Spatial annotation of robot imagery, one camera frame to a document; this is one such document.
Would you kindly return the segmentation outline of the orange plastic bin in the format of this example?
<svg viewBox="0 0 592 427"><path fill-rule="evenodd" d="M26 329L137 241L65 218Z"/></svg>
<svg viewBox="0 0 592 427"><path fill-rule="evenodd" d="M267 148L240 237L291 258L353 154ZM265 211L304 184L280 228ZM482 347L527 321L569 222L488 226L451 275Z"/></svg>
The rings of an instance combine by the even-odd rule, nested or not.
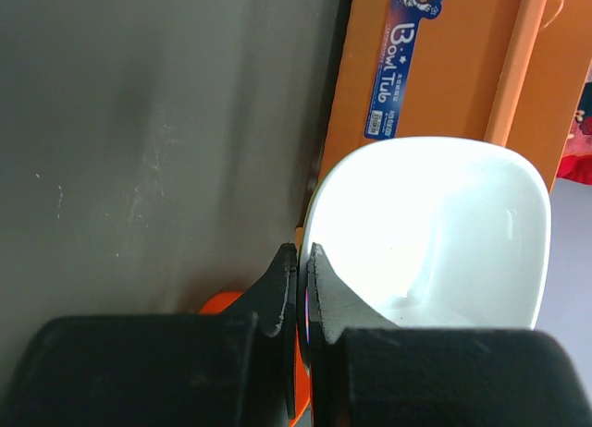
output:
<svg viewBox="0 0 592 427"><path fill-rule="evenodd" d="M591 63L591 0L444 0L420 22L400 137L486 140L552 185Z"/></svg>

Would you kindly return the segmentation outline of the white square bowl orange rim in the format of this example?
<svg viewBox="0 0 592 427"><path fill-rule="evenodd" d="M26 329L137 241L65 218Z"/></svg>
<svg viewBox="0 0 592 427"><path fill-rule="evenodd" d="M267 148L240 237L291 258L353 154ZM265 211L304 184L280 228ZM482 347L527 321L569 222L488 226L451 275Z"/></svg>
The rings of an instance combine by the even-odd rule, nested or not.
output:
<svg viewBox="0 0 592 427"><path fill-rule="evenodd" d="M454 138L364 146L313 195L297 251L294 389L311 400L306 262L313 245L401 328L532 330L549 263L547 189L523 156Z"/></svg>

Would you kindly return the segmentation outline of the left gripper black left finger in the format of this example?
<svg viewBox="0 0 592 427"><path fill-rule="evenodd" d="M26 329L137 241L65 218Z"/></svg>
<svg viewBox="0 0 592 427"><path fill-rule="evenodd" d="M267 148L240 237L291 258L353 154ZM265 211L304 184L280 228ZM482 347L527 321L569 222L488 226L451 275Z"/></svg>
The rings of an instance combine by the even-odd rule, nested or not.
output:
<svg viewBox="0 0 592 427"><path fill-rule="evenodd" d="M297 251L213 314L68 316L32 337L5 426L286 426L295 417Z"/></svg>

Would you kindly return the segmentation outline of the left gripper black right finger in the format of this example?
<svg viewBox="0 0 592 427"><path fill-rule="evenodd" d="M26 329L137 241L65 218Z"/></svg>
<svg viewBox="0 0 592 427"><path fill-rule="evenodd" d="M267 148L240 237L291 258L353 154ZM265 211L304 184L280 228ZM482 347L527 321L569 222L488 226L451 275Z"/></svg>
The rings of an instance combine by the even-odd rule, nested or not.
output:
<svg viewBox="0 0 592 427"><path fill-rule="evenodd" d="M591 406L551 336L390 322L313 245L305 264L316 426L587 426Z"/></svg>

